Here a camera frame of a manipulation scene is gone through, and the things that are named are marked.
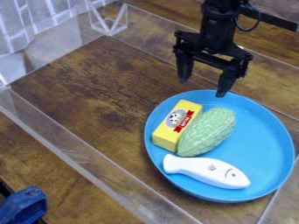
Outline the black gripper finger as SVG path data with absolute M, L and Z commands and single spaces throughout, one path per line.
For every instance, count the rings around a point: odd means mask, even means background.
M 176 67 L 179 81 L 184 83 L 192 75 L 194 59 L 192 56 L 184 52 L 176 53 Z
M 246 71 L 240 67 L 228 66 L 223 69 L 223 73 L 219 77 L 219 86 L 216 96 L 224 97 L 231 90 L 235 81 L 246 75 Z

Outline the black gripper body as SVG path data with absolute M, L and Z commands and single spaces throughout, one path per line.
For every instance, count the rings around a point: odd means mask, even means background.
M 199 32 L 176 31 L 175 53 L 183 52 L 218 69 L 248 68 L 252 54 L 234 43 L 239 18 L 239 5 L 203 5 Z

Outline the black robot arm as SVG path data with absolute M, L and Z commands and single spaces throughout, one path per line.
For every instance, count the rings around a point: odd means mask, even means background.
M 244 77 L 250 52 L 234 43 L 242 0 L 204 0 L 200 32 L 176 31 L 172 52 L 176 57 L 178 76 L 186 82 L 192 75 L 194 62 L 199 61 L 223 71 L 216 96 L 231 90 L 238 78 Z

